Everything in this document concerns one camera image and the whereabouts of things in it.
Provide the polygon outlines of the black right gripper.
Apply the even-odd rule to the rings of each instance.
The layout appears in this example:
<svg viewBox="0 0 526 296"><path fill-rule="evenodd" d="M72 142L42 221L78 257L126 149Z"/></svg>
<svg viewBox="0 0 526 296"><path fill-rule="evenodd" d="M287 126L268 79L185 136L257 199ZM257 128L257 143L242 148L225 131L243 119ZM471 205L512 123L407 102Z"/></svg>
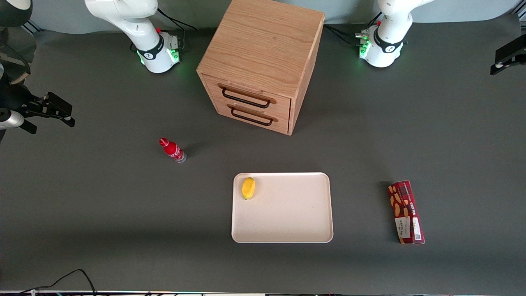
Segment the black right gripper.
<svg viewBox="0 0 526 296"><path fill-rule="evenodd" d="M53 92L43 96L33 95L26 86L21 84L7 85L7 109L15 111L25 118L39 116L55 118L69 127L75 126L71 117L73 106Z"/></svg>

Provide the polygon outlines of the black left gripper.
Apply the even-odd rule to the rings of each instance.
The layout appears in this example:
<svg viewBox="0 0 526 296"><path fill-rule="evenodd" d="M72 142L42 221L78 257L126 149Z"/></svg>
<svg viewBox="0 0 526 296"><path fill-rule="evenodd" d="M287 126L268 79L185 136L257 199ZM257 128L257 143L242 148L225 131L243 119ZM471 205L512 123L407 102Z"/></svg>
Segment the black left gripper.
<svg viewBox="0 0 526 296"><path fill-rule="evenodd" d="M526 46L526 35L521 35L495 51L495 63L490 67L490 75L494 76L503 70L519 65L515 56L522 54Z"/></svg>

